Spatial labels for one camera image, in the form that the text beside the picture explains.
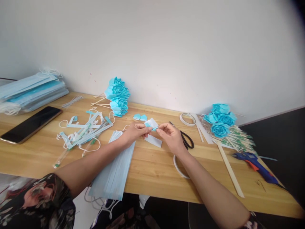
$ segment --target floral sleeve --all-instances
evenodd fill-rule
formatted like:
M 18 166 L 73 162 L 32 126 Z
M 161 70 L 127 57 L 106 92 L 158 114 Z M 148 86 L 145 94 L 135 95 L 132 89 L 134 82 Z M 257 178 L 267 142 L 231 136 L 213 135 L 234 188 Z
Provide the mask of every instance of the floral sleeve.
M 56 174 L 8 195 L 0 209 L 0 228 L 73 228 L 75 205 L 69 188 Z

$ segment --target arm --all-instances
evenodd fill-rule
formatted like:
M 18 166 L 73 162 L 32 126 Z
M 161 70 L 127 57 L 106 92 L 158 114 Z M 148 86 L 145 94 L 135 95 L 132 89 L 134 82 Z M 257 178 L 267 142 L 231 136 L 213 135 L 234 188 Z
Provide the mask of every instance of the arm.
M 218 226 L 220 228 L 243 226 L 249 219 L 250 212 L 187 151 L 180 131 L 173 125 L 164 123 L 159 126 L 157 132 L 182 162 L 203 203 Z
M 145 127 L 144 123 L 133 122 L 117 140 L 102 146 L 84 158 L 59 168 L 54 173 L 66 183 L 75 198 L 120 152 L 130 147 L 138 137 L 147 137 L 151 130 L 152 128 Z

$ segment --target tape roll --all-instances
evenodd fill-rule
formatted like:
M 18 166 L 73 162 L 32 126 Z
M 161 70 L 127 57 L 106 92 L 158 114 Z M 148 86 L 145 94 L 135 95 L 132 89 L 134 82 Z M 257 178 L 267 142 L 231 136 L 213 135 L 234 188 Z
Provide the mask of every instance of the tape roll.
M 193 123 L 188 123 L 188 122 L 186 122 L 186 121 L 183 119 L 183 117 L 182 117 L 183 115 L 185 115 L 185 116 L 191 118 L 192 121 L 193 121 Z M 182 114 L 180 114 L 180 121 L 181 121 L 184 125 L 187 125 L 187 126 L 195 126 L 195 125 L 196 125 L 196 120 L 195 120 L 195 118 L 194 118 L 193 116 L 191 116 L 189 113 L 182 113 Z
M 173 161 L 174 161 L 174 166 L 175 166 L 176 170 L 178 171 L 178 173 L 179 173 L 183 178 L 185 178 L 185 179 L 190 179 L 188 176 L 186 176 L 185 174 L 183 174 L 183 172 L 181 172 L 181 170 L 179 169 L 179 167 L 178 167 L 178 165 L 177 165 L 176 158 L 177 158 L 176 155 L 174 155 Z

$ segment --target floral clothing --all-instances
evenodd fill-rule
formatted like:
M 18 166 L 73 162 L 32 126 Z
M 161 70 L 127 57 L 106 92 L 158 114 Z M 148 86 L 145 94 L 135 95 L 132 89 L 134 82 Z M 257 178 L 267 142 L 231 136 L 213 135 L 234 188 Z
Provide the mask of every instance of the floral clothing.
M 75 205 L 69 188 L 56 174 L 48 174 L 6 197 L 0 208 L 0 228 L 73 229 Z M 108 200 L 106 207 L 112 203 Z M 92 229 L 159 229 L 153 217 L 139 207 L 139 196 L 124 193 L 112 211 L 100 211 Z M 245 229 L 263 228 L 254 214 Z

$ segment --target hand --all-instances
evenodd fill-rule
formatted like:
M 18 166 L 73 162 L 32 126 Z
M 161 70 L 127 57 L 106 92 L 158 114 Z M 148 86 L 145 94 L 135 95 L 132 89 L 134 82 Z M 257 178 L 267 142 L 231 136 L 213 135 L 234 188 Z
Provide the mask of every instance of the hand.
M 152 127 L 146 127 L 144 123 L 133 122 L 120 138 L 130 146 L 138 137 L 142 136 L 143 139 L 148 137 L 152 129 Z
M 173 154 L 177 155 L 182 152 L 182 150 L 186 150 L 180 130 L 172 124 L 168 122 L 163 123 L 159 125 L 159 128 L 156 131 L 165 140 Z

